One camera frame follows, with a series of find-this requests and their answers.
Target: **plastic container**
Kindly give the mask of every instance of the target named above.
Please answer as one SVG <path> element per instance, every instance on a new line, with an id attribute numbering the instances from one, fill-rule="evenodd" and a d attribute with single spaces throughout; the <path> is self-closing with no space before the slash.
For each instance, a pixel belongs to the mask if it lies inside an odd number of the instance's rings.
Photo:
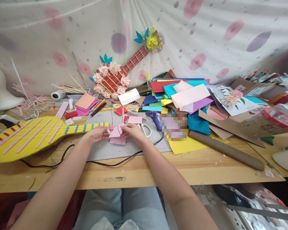
<path id="1" fill-rule="evenodd" d="M 241 131 L 255 138 L 288 133 L 288 115 L 273 108 L 264 108 L 238 123 Z"/>

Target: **tape roll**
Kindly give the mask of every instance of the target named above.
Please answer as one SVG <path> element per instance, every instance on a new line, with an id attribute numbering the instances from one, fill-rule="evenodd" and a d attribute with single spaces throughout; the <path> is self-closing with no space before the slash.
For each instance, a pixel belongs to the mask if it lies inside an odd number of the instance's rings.
<path id="1" fill-rule="evenodd" d="M 66 97 L 66 94 L 61 91 L 51 93 L 51 98 L 54 100 L 60 100 Z"/>

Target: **blue glue gun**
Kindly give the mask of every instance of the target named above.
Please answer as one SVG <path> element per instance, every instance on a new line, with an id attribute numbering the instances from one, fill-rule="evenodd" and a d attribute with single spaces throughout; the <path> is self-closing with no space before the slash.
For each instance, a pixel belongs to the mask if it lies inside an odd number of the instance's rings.
<path id="1" fill-rule="evenodd" d="M 153 120 L 153 122 L 156 125 L 157 130 L 161 132 L 162 128 L 160 127 L 159 113 L 157 111 L 147 111 L 145 114 Z"/>

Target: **cutting mat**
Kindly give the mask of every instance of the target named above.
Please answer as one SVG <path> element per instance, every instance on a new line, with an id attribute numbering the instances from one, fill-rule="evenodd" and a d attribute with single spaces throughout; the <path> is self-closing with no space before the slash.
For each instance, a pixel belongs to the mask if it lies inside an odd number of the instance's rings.
<path id="1" fill-rule="evenodd" d="M 144 117 L 147 120 L 145 122 L 145 125 L 150 127 L 150 129 L 152 130 L 152 135 L 149 138 L 149 140 L 152 143 L 156 143 L 158 140 L 160 140 L 162 137 L 161 133 L 157 131 L 156 126 L 152 122 L 152 119 L 149 117 L 146 117 L 145 113 L 137 113 L 137 114 L 139 116 Z M 109 122 L 111 126 L 112 125 L 111 111 L 98 112 L 94 117 L 86 120 L 87 124 L 91 124 L 92 122 L 93 123 Z M 113 125 L 115 126 L 121 123 L 123 123 L 122 117 L 119 116 L 113 110 Z M 158 144 L 156 144 L 156 147 L 160 152 L 171 151 L 169 142 L 164 138 Z M 92 145 L 91 152 L 88 157 L 88 161 L 113 159 L 113 158 L 119 158 L 119 157 L 129 157 L 140 150 L 142 149 L 133 140 L 133 138 L 128 138 L 126 140 L 125 145 L 110 144 L 109 140 L 101 140 Z"/>

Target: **pen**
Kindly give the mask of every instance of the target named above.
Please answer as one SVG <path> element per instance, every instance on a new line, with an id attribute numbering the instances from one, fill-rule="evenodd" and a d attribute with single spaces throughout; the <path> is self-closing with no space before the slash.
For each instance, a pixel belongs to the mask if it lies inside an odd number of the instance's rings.
<path id="1" fill-rule="evenodd" d="M 107 103 L 104 102 L 101 106 L 99 106 L 97 109 L 95 109 L 91 114 L 90 116 L 94 116 L 102 107 L 104 107 Z"/>

